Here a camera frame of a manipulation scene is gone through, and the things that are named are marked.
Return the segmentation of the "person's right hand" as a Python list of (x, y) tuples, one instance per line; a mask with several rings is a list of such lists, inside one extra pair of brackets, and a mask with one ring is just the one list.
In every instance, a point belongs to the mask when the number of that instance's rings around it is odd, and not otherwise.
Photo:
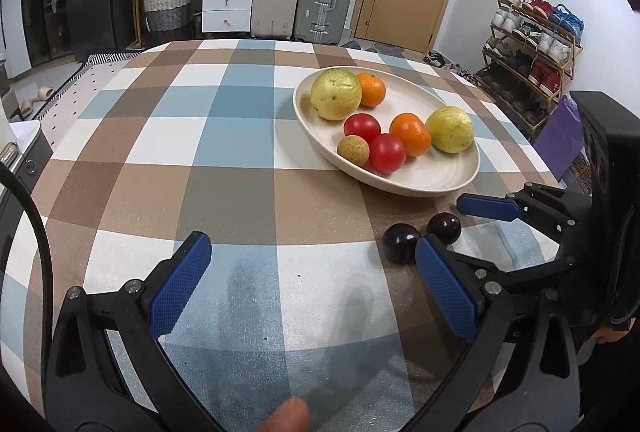
[(613, 329), (609, 326), (601, 326), (594, 334), (593, 339), (597, 343), (614, 343), (622, 340), (623, 337), (629, 334), (629, 329)]

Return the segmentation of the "person's left hand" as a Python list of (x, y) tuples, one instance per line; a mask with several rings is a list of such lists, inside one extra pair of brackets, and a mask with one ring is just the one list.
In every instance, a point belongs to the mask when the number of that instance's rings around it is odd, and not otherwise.
[(257, 429), (258, 432), (306, 432), (309, 410), (306, 402), (297, 396), (285, 400)]

